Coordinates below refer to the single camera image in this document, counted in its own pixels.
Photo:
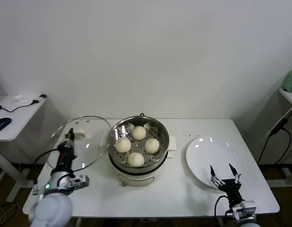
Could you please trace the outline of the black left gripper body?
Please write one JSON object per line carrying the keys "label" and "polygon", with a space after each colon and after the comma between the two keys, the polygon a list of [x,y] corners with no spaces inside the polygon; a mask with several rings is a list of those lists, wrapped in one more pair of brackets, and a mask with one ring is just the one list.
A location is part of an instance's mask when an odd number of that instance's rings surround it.
{"label": "black left gripper body", "polygon": [[59,145],[57,149],[59,151],[57,167],[72,167],[72,162],[75,159],[74,145]]}

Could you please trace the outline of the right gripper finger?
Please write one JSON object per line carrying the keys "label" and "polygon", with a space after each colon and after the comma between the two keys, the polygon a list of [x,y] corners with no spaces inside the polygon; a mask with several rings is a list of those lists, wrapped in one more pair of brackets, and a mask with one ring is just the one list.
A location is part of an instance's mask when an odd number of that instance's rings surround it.
{"label": "right gripper finger", "polygon": [[230,167],[231,172],[232,172],[232,174],[233,174],[233,176],[234,176],[234,181],[235,181],[235,183],[241,184],[241,182],[240,182],[240,176],[241,176],[241,174],[239,174],[239,173],[237,172],[236,168],[233,167],[231,164],[229,164],[229,167]]}
{"label": "right gripper finger", "polygon": [[222,181],[216,177],[215,171],[212,166],[210,166],[210,175],[211,175],[211,182],[214,186],[219,187],[222,185]]}

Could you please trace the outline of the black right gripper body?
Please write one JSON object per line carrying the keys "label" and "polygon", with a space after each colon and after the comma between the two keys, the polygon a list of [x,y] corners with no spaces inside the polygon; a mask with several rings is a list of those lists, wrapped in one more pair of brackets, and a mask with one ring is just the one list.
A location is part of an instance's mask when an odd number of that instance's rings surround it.
{"label": "black right gripper body", "polygon": [[222,180],[222,184],[218,186],[218,189],[225,192],[228,197],[228,202],[230,206],[240,204],[243,198],[239,192],[241,183],[235,182],[234,179]]}

